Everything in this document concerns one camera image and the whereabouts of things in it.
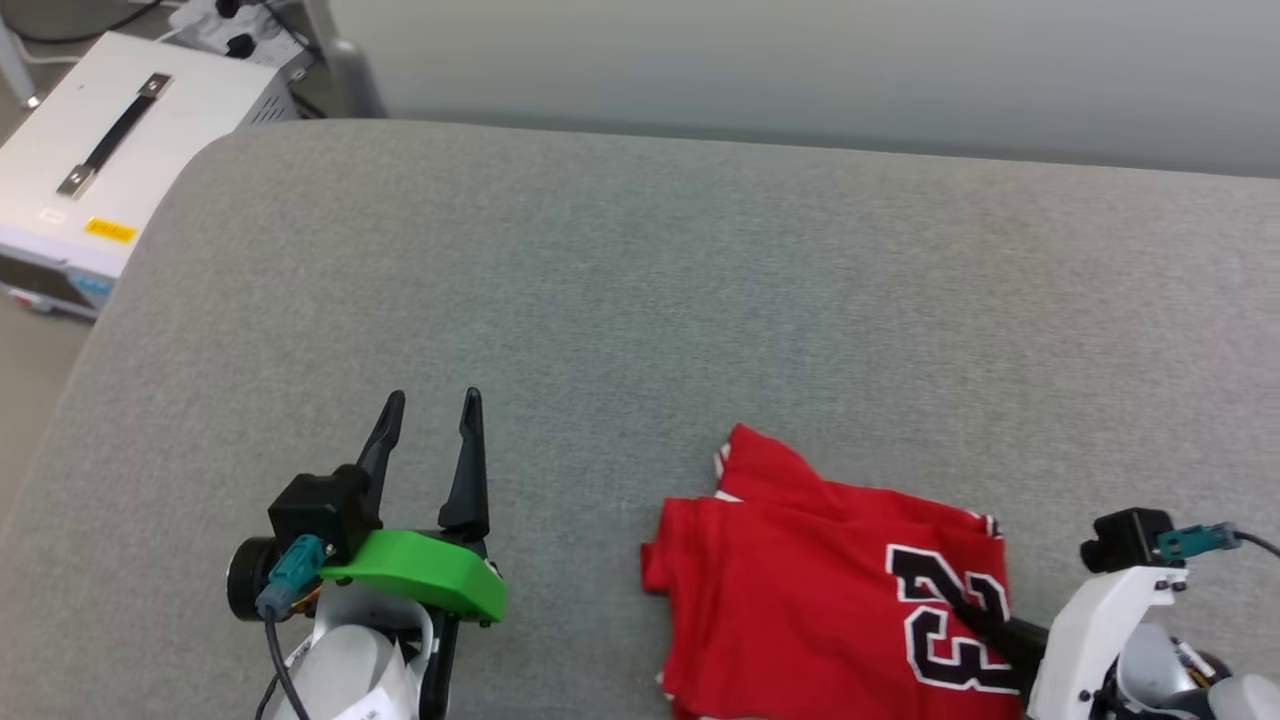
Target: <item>white sticker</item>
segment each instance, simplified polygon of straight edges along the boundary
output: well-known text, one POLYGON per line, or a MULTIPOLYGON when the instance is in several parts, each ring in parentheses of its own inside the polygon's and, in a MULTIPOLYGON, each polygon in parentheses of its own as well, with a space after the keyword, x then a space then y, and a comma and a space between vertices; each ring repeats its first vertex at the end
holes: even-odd
POLYGON ((408 715, 398 715, 387 691, 374 688, 334 720, 408 720, 408 715))
POLYGON ((413 697, 404 655, 396 643, 392 659, 372 692, 356 701, 334 720, 412 720, 417 698, 413 697))

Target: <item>gray fabric surface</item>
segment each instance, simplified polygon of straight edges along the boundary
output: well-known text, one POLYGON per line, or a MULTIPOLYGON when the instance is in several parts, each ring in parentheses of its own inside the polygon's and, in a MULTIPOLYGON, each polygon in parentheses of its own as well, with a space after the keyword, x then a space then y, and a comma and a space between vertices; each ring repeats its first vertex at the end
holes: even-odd
MULTIPOLYGON (((433 521, 485 393, 511 602, 463 632, 457 720, 666 715, 637 548, 663 497, 712 489, 735 421, 996 514, 1038 621, 1100 514, 1280 538, 1277 228, 1275 181, 394 122, 219 141, 6 527, 0 716, 251 716, 269 661, 227 560, 398 387, 393 527, 433 521)), ((1280 562, 1203 559, 1192 585, 1187 639, 1280 669, 1280 562)))

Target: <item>black cable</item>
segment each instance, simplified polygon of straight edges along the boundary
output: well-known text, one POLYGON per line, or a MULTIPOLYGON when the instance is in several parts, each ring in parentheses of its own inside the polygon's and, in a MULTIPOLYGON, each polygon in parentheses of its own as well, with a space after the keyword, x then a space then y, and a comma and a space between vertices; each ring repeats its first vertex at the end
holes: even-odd
POLYGON ((134 20, 137 20, 142 15, 150 13, 151 10, 155 10, 156 8, 159 8, 160 3, 164 3, 164 0, 152 0, 151 3, 148 3, 147 5, 145 5, 143 8, 141 8, 138 10, 134 10, 133 13, 125 15, 123 19, 120 19, 118 22, 114 22, 114 23, 106 26, 105 28, 102 28, 102 29, 100 29, 97 32, 91 32, 91 33, 86 33, 86 35, 74 35, 74 36, 70 36, 70 37, 40 37, 40 36, 36 36, 36 35, 31 35, 31 33, 23 32, 20 29, 13 27, 13 23, 10 23, 9 18, 5 17, 5 14, 4 14, 3 5, 0 5, 0 22, 3 22, 4 26, 6 28, 9 28, 9 32, 17 35, 23 42, 35 42, 37 45, 76 45, 77 42, 87 42, 90 40, 96 40, 96 38, 101 37, 102 35, 106 35, 108 32, 111 32, 111 31, 115 31, 115 29, 120 29, 124 26, 133 23, 134 20))
POLYGON ((324 54, 320 53, 320 49, 316 47, 314 42, 303 42, 302 36, 293 32, 293 28, 289 27, 289 23, 284 22, 284 18, 280 17, 280 12, 271 6, 271 0, 262 0, 262 6, 266 8, 268 14, 271 15, 271 19, 275 20, 275 24, 280 26, 280 28, 284 29, 284 32, 289 33, 289 37, 293 38, 293 42, 297 42, 303 49, 306 49, 307 53, 311 53, 311 56, 315 58, 317 61, 324 63, 324 54))
POLYGON ((262 720, 262 714, 266 712, 266 703, 271 702, 271 694, 275 692, 275 685, 279 682, 279 675, 271 675, 271 682, 266 684, 266 692, 262 693, 262 700, 257 701, 257 711, 253 712, 253 720, 262 720))
POLYGON ((293 104, 297 105, 298 108, 302 108, 303 110, 306 110, 306 113, 308 115, 311 115, 312 118, 315 118, 317 120, 323 120, 323 119, 325 119, 325 118, 329 117, 329 115, 325 115, 324 111, 320 110, 320 108, 316 108, 315 102, 307 100, 306 97, 298 95, 297 92, 293 92, 291 90, 289 95, 293 96, 293 104))
POLYGON ((264 619, 266 625, 266 647, 271 651, 271 664, 275 665, 275 678, 280 682, 280 687, 284 688, 284 697, 289 698, 289 705, 293 706, 293 712, 297 714, 298 720, 311 720, 307 711, 302 707, 302 698, 298 697, 298 689, 293 687, 293 678, 289 676, 289 669, 284 666, 284 653, 280 652, 280 638, 275 634, 275 618, 264 619))
POLYGON ((1254 536, 1252 533, 1242 533, 1240 530, 1236 530, 1235 537, 1243 539, 1244 542, 1252 542, 1253 544, 1261 547, 1262 550, 1270 552, 1271 555, 1280 557, 1280 547, 1271 544, 1270 542, 1260 538, 1258 536, 1254 536))

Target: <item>white power supply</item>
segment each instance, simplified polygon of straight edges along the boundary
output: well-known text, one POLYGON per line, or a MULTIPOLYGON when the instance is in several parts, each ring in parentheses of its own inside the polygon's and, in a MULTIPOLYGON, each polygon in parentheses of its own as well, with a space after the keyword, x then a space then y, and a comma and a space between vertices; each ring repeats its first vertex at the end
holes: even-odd
POLYGON ((297 117, 274 68, 104 35, 0 147, 0 290, 96 318, 196 152, 297 117))

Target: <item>white wall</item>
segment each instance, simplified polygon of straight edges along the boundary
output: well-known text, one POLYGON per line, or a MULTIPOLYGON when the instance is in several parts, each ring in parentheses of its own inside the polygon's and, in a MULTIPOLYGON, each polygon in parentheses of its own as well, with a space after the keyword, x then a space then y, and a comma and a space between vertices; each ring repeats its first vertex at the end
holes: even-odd
POLYGON ((1280 176, 1280 0, 328 5, 396 117, 1280 176))

